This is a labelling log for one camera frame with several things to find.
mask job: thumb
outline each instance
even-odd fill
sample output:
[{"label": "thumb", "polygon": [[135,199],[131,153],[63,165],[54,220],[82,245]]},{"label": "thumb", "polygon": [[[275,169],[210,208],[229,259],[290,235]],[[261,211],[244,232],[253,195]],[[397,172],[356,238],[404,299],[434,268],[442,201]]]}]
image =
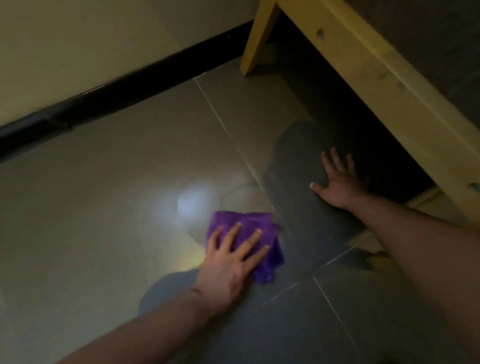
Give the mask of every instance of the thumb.
[{"label": "thumb", "polygon": [[323,186],[321,186],[321,185],[319,185],[318,183],[315,183],[315,182],[310,183],[310,188],[320,197],[322,197],[322,195],[325,191],[325,188]]}]

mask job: floor tile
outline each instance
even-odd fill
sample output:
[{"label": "floor tile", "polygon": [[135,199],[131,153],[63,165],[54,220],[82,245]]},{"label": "floor tile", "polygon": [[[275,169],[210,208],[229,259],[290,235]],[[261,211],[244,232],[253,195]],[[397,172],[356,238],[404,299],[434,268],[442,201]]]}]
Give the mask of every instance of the floor tile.
[{"label": "floor tile", "polygon": [[310,191],[326,183],[322,150],[353,153],[372,190],[399,202],[432,181],[308,41],[270,45],[262,57],[249,77],[236,59],[197,81],[284,225],[290,264],[305,272],[363,229]]},{"label": "floor tile", "polygon": [[398,274],[373,272],[352,249],[315,273],[365,363],[470,363],[454,335]]},{"label": "floor tile", "polygon": [[195,81],[2,163],[0,204],[6,364],[135,317],[159,278],[201,263],[213,211],[270,211]]},{"label": "floor tile", "polygon": [[202,332],[181,363],[357,363],[357,352],[311,277],[233,327]]}]

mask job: microfiber cloth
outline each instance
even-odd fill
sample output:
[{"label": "microfiber cloth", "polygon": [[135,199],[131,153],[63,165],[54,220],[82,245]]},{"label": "microfiber cloth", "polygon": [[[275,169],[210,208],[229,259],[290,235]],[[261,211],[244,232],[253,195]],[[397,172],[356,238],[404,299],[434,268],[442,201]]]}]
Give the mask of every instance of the microfiber cloth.
[{"label": "microfiber cloth", "polygon": [[260,284],[273,281],[275,268],[284,264],[285,259],[277,237],[279,226],[272,221],[272,214],[268,212],[241,214],[231,211],[216,211],[213,213],[210,225],[208,226],[207,244],[212,233],[221,226],[223,229],[218,239],[218,246],[220,246],[227,232],[237,222],[241,222],[242,226],[232,244],[232,250],[237,250],[238,247],[253,234],[255,229],[262,229],[260,240],[247,257],[258,252],[261,247],[269,245],[270,250],[268,255],[261,261],[257,268],[255,268],[252,276],[253,280]]}]

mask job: bare arm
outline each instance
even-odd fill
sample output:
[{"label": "bare arm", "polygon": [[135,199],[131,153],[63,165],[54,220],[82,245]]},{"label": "bare arm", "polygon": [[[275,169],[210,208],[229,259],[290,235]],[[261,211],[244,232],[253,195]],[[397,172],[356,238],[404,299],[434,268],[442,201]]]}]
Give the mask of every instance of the bare arm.
[{"label": "bare arm", "polygon": [[357,179],[353,157],[347,168],[332,148],[322,153],[328,188],[311,188],[328,203],[357,216],[404,273],[469,341],[480,348],[480,233],[368,194]]},{"label": "bare arm", "polygon": [[218,228],[210,238],[194,287],[150,314],[126,323],[63,359],[61,364],[162,363],[210,318],[238,298],[246,277],[265,258],[268,246],[243,260],[261,236],[257,230],[236,251],[231,245],[240,225],[225,236]]}]

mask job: hand holding purple cloth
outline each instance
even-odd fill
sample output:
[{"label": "hand holding purple cloth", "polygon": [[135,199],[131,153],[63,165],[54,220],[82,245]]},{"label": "hand holding purple cloth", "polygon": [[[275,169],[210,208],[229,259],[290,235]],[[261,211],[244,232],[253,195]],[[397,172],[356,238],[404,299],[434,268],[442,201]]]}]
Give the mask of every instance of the hand holding purple cloth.
[{"label": "hand holding purple cloth", "polygon": [[218,239],[218,244],[220,246],[226,233],[237,222],[241,222],[242,227],[235,237],[232,244],[232,250],[237,250],[240,244],[247,240],[256,229],[262,229],[262,236],[260,237],[259,242],[253,247],[247,257],[258,252],[261,247],[269,245],[270,251],[268,252],[268,255],[257,266],[257,268],[255,268],[252,275],[253,279],[260,284],[273,281],[275,268],[284,264],[285,259],[277,238],[279,226],[272,221],[272,214],[268,212],[250,212],[242,214],[231,211],[216,211],[213,213],[210,225],[208,226],[207,244],[212,233],[221,226],[223,229],[220,238]]}]

